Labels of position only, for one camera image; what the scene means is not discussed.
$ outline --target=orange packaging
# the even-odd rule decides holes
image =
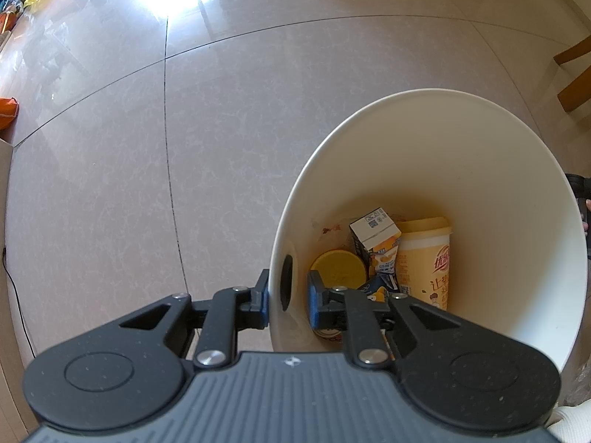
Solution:
[[[398,227],[402,232],[396,258],[400,291],[447,309],[451,226],[437,217],[401,222]]]

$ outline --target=wooden chair leg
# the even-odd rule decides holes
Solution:
[[[570,85],[558,93],[565,111],[573,111],[591,98],[591,66],[577,76]]]
[[[554,61],[556,61],[559,65],[562,65],[562,63],[574,60],[575,58],[583,56],[585,53],[589,53],[590,51],[591,37],[587,37],[583,41],[577,43],[574,47],[570,47],[569,49],[564,50],[562,53],[556,55],[554,57]]]

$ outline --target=trash can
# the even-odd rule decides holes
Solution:
[[[290,193],[273,245],[275,351],[330,351],[308,323],[306,274],[349,224],[377,207],[393,219],[446,217],[448,310],[527,343],[564,367],[586,295],[577,204],[544,143],[483,98],[413,90],[359,110],[321,143]]]

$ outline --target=black cable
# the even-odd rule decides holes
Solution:
[[[21,309],[21,301],[18,298],[17,286],[14,284],[13,277],[11,277],[10,273],[8,273],[8,268],[6,268],[6,247],[4,247],[4,251],[2,251],[2,266],[4,266],[4,271],[8,275],[8,278],[10,278],[10,283],[13,284],[14,294],[17,297],[18,313],[21,315],[21,323],[23,324],[23,330],[25,331],[25,336],[27,337],[27,343],[29,343],[29,348],[31,349],[31,353],[33,354],[33,358],[35,358],[35,352],[33,351],[33,345],[31,345],[31,340],[29,339],[29,335],[27,334],[27,327],[25,326],[25,319],[23,318],[23,310]]]

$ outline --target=cartoon character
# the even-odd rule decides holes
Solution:
[[[429,300],[431,300],[431,304],[433,306],[435,306],[436,308],[441,308],[441,305],[439,303],[437,303],[437,298],[438,298],[438,294],[436,294],[436,293],[431,293],[429,295]]]

